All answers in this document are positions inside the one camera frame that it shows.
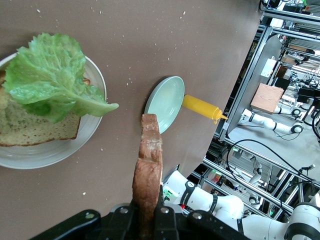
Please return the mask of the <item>aluminium frame profile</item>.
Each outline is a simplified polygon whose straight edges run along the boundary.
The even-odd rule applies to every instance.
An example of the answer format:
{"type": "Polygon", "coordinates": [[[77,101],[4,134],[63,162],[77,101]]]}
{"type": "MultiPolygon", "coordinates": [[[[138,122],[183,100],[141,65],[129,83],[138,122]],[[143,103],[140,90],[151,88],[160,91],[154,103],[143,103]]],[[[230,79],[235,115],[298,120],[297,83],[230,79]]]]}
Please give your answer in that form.
{"type": "Polygon", "coordinates": [[[219,139],[220,141],[223,141],[227,135],[228,128],[237,113],[241,99],[258,64],[263,49],[272,33],[273,27],[265,26],[262,24],[258,26],[249,52],[247,53],[241,71],[238,75],[231,95],[223,111],[228,119],[220,120],[218,127],[214,133],[214,137],[219,139]]]}

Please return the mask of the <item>brown crust bread slice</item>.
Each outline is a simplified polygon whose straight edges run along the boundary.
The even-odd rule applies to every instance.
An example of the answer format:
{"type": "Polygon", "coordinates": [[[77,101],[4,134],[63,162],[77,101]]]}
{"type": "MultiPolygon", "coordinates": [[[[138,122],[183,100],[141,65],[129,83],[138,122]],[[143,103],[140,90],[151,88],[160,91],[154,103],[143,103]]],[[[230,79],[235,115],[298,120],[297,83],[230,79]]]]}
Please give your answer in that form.
{"type": "Polygon", "coordinates": [[[143,114],[138,159],[132,182],[132,197],[138,206],[140,240],[151,240],[153,235],[154,211],[163,174],[162,144],[157,116],[153,113],[143,114]]]}
{"type": "Polygon", "coordinates": [[[68,113],[51,123],[41,116],[27,113],[3,87],[5,71],[0,70],[0,147],[34,146],[54,140],[76,139],[81,118],[68,113]]]}

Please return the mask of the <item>beige plate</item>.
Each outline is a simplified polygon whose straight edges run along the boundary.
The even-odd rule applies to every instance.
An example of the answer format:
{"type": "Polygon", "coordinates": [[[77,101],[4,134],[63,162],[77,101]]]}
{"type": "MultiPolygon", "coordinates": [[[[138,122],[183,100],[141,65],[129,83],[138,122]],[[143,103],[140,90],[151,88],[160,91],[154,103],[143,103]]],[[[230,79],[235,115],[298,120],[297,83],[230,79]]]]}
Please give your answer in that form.
{"type": "MultiPolygon", "coordinates": [[[[5,70],[9,62],[17,55],[13,53],[0,60],[0,70],[5,70]]],[[[105,79],[97,65],[86,58],[84,77],[97,87],[107,100],[105,79]]],[[[76,139],[53,140],[32,146],[0,146],[0,166],[10,169],[38,169],[58,163],[78,151],[98,129],[102,117],[86,114],[81,117],[76,139]]]]}

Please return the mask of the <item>light wooden box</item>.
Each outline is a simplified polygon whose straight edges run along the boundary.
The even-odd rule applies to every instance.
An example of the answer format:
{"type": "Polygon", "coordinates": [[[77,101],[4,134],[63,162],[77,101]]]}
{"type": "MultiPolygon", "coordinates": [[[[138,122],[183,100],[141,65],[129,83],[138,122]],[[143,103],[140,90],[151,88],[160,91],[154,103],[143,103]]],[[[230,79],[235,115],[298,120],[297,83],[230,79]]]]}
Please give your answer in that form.
{"type": "Polygon", "coordinates": [[[273,114],[285,90],[281,87],[260,83],[250,106],[267,114],[273,114]]]}

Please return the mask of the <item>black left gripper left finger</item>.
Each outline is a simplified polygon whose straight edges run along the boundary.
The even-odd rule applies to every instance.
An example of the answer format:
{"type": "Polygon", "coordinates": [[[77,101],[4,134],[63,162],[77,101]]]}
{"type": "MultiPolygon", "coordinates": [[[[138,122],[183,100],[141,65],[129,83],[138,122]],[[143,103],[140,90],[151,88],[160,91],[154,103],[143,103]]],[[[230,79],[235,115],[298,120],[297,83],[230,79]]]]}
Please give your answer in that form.
{"type": "Polygon", "coordinates": [[[93,209],[83,210],[39,233],[31,240],[125,240],[135,208],[129,203],[114,206],[106,216],[93,209]]]}

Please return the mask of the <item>green lettuce leaf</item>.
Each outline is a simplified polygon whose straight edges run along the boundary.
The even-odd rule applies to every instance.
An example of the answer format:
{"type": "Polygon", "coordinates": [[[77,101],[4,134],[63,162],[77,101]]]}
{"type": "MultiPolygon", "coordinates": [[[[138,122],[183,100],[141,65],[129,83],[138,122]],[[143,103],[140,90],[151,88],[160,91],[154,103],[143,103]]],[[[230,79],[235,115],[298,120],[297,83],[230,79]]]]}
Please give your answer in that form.
{"type": "Polygon", "coordinates": [[[29,114],[53,124],[69,113],[102,117],[119,105],[109,104],[96,86],[84,83],[86,61],[75,38],[43,32],[17,49],[3,86],[29,114]]]}

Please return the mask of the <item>yellow mustard squeeze bottle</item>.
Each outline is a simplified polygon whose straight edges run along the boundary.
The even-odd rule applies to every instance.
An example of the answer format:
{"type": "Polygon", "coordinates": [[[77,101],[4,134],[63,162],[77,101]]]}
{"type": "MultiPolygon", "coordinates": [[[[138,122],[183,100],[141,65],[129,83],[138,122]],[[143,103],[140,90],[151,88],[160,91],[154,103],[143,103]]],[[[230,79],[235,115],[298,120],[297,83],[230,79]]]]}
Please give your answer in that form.
{"type": "Polygon", "coordinates": [[[222,111],[217,106],[188,94],[183,97],[182,106],[202,116],[205,116],[210,120],[213,120],[215,124],[220,119],[228,119],[223,115],[222,111]]]}

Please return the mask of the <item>aluminium frame rail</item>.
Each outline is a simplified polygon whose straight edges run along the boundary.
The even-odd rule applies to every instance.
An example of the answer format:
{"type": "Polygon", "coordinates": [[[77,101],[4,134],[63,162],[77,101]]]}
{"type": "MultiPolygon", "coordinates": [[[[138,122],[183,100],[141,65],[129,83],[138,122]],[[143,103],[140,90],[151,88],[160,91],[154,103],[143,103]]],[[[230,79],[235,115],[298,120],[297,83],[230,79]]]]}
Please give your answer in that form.
{"type": "Polygon", "coordinates": [[[291,215],[293,212],[293,207],[287,205],[286,203],[283,203],[278,198],[272,196],[271,194],[267,193],[266,191],[262,190],[261,188],[258,188],[255,185],[252,185],[251,183],[245,181],[244,179],[237,178],[232,174],[232,172],[228,171],[227,169],[217,165],[216,163],[211,162],[210,160],[204,158],[202,160],[202,164],[207,166],[208,168],[215,169],[218,172],[222,173],[224,176],[227,176],[230,180],[236,181],[241,186],[246,187],[246,189],[249,192],[253,192],[261,197],[263,197],[266,201],[272,203],[273,205],[277,206],[278,208],[282,209],[284,212],[287,212],[288,215],[291,215]]]}

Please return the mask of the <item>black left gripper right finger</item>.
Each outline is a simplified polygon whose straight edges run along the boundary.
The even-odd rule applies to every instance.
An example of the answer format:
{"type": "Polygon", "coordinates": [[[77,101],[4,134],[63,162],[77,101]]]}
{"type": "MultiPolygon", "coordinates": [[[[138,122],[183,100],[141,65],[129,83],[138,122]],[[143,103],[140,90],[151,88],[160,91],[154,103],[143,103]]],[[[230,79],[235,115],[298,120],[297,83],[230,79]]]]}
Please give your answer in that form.
{"type": "Polygon", "coordinates": [[[196,210],[188,215],[164,206],[154,212],[153,240],[250,240],[212,214],[196,210]]]}

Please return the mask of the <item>brown table cover sheet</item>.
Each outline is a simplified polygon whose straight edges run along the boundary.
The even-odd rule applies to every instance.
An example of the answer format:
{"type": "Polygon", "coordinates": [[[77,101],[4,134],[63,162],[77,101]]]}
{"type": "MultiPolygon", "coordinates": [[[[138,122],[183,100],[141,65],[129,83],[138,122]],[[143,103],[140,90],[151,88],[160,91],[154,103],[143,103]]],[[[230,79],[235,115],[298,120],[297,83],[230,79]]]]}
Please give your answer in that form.
{"type": "Polygon", "coordinates": [[[262,12],[260,0],[0,0],[0,60],[39,33],[66,33],[106,80],[98,130],[54,165],[0,167],[0,240],[28,240],[86,209],[132,199],[141,114],[162,79],[225,108],[262,12]]]}

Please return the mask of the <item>pale green plate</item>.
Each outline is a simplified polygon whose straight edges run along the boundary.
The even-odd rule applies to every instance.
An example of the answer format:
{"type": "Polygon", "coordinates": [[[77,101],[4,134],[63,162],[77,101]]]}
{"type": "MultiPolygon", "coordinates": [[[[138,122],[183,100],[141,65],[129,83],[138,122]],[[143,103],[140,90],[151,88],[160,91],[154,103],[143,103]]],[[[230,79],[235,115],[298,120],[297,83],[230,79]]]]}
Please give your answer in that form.
{"type": "Polygon", "coordinates": [[[161,134],[175,121],[181,109],[184,95],[185,84],[179,76],[165,78],[151,92],[144,113],[156,115],[161,134]]]}

